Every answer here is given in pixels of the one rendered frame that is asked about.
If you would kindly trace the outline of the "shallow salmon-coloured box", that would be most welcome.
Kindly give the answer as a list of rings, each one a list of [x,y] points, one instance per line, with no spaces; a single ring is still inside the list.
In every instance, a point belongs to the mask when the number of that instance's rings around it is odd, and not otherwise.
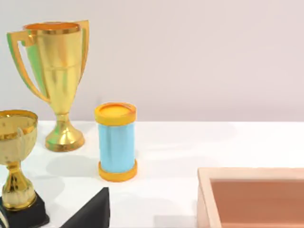
[[[304,168],[198,168],[197,228],[304,228]]]

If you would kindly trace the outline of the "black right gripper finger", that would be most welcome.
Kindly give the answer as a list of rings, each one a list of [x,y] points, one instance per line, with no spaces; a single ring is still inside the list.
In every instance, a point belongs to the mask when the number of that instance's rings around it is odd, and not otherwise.
[[[109,188],[102,188],[60,228],[109,228]]]

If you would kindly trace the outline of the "small gold trophy black base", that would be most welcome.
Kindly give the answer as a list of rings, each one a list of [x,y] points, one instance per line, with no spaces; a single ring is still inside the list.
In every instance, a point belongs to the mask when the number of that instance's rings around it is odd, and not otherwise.
[[[49,223],[45,203],[26,178],[21,163],[37,140],[38,116],[27,110],[0,111],[0,165],[8,169],[0,209],[8,228],[39,228]]]

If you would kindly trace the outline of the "light blue and yellow can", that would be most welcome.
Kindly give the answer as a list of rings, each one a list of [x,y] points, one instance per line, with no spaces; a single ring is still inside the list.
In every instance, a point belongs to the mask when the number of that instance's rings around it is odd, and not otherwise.
[[[98,173],[110,182],[123,182],[137,174],[134,123],[136,107],[130,103],[105,103],[95,108],[98,125]]]

